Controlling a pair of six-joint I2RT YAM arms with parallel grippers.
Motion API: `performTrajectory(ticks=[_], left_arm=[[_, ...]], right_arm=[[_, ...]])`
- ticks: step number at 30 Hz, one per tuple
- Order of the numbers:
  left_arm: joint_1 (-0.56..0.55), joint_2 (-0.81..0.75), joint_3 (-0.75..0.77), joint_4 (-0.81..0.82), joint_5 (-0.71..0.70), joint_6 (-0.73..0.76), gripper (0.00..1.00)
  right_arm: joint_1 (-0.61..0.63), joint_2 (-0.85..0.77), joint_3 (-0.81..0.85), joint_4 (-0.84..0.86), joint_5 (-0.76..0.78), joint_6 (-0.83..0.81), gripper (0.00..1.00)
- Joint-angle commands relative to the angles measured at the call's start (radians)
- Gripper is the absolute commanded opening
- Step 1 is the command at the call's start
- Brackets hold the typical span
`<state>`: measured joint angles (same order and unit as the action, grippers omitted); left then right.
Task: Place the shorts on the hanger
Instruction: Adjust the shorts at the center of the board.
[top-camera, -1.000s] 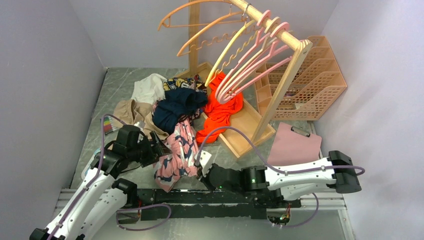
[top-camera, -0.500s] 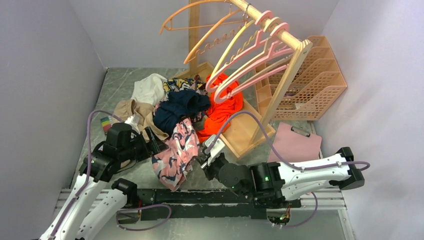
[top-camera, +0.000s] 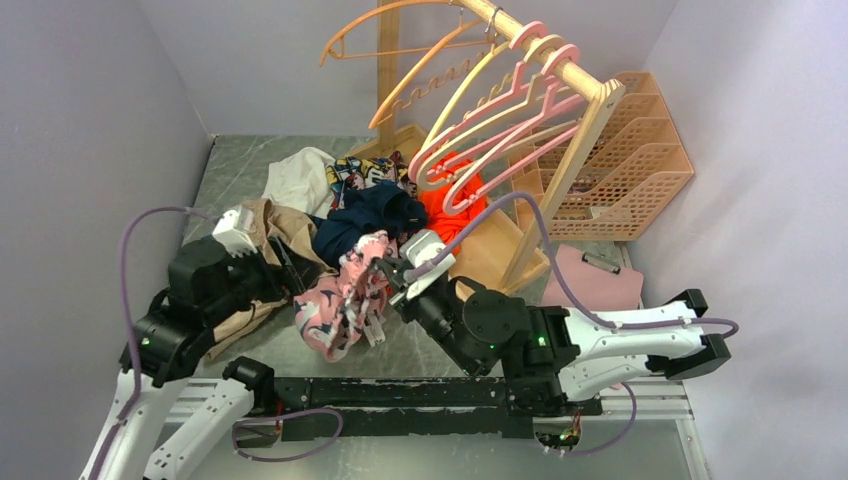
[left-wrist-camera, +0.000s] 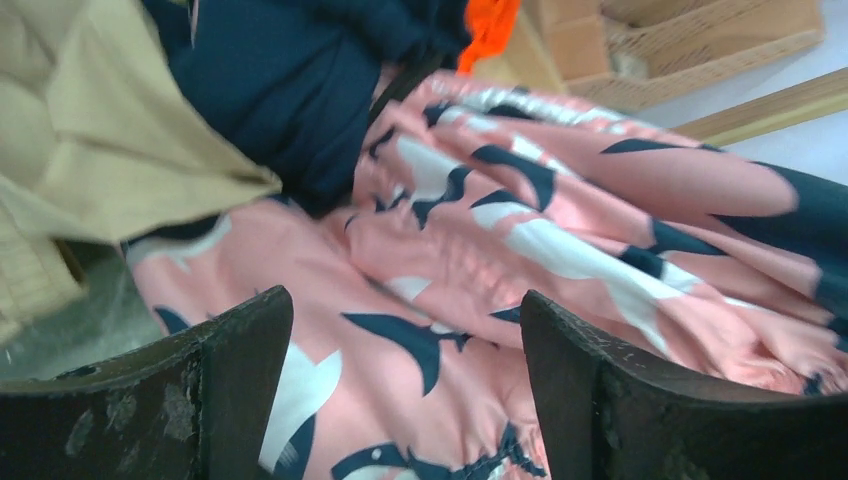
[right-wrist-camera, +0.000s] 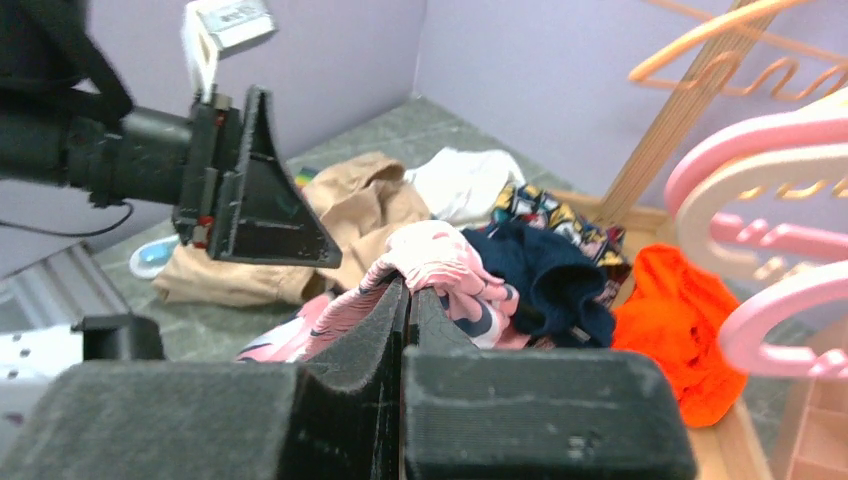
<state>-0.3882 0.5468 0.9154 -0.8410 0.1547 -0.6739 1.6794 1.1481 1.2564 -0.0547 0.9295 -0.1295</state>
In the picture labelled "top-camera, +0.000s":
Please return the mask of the navy blue shorts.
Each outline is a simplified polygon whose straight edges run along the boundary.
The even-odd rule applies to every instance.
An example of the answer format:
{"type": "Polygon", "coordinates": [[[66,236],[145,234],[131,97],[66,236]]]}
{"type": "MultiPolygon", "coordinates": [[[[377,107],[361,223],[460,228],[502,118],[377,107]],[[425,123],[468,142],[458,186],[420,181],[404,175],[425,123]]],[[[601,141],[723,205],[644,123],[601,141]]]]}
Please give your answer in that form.
{"type": "Polygon", "coordinates": [[[317,227],[312,249],[334,268],[363,235],[385,231],[390,239],[398,239],[415,234],[428,224],[424,205],[390,181],[349,190],[343,200],[344,205],[330,210],[324,219],[312,217],[317,227]]]}

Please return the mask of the pink patterned shorts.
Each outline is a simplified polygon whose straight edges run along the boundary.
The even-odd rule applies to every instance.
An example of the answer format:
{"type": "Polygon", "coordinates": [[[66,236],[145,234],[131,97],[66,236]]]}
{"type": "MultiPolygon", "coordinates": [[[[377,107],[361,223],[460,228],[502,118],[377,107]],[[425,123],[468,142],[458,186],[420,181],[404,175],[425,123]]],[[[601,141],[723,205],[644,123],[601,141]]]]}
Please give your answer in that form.
{"type": "Polygon", "coordinates": [[[397,244],[387,231],[365,234],[339,258],[337,275],[319,279],[293,299],[301,339],[325,361],[344,358],[365,335],[367,315],[382,314],[389,282],[375,261],[397,256],[397,244]]]}

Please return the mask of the wooden clothes rack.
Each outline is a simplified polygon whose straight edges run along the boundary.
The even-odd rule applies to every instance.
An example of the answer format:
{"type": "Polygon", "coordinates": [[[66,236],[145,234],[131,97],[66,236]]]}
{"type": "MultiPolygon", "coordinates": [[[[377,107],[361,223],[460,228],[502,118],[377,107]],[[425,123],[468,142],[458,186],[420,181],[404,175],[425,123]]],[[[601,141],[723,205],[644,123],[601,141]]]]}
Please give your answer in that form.
{"type": "Polygon", "coordinates": [[[466,1],[485,28],[484,52],[430,80],[459,85],[428,129],[394,126],[417,68],[399,76],[400,3],[383,1],[378,22],[378,130],[372,153],[401,147],[424,192],[439,192],[449,217],[476,203],[493,207],[458,247],[450,275],[505,294],[555,265],[539,244],[625,94],[617,79],[599,81],[579,63],[579,49],[539,21],[521,23],[488,1],[466,1]]]}

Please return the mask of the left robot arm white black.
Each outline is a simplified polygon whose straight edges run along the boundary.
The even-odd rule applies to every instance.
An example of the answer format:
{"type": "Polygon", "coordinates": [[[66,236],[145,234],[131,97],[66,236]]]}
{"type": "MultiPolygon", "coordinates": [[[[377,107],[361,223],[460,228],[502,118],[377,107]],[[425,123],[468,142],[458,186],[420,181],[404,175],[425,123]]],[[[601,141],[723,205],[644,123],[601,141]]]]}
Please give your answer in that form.
{"type": "Polygon", "coordinates": [[[281,413],[273,369],[239,357],[189,419],[164,444],[157,442],[171,408],[215,345],[215,327],[252,310],[256,301],[303,291],[305,259],[278,238],[270,244],[278,265],[257,251],[231,256],[210,236],[179,250],[169,266],[169,287],[132,326],[115,398],[82,478],[187,479],[236,421],[248,413],[281,413]]]}

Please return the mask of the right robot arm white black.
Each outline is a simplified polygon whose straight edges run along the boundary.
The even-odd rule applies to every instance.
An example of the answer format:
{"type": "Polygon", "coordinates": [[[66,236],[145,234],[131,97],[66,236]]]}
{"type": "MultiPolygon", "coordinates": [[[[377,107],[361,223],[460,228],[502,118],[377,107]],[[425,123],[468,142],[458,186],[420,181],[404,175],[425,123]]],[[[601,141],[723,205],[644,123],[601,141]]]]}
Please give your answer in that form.
{"type": "Polygon", "coordinates": [[[608,387],[648,376],[697,378],[732,357],[725,335],[704,331],[709,320],[695,289],[658,308],[662,320],[639,322],[651,312],[531,306],[467,277],[410,282],[407,261],[374,268],[387,277],[404,322],[418,324],[470,377],[500,365],[510,409],[526,415],[563,416],[608,387]]]}

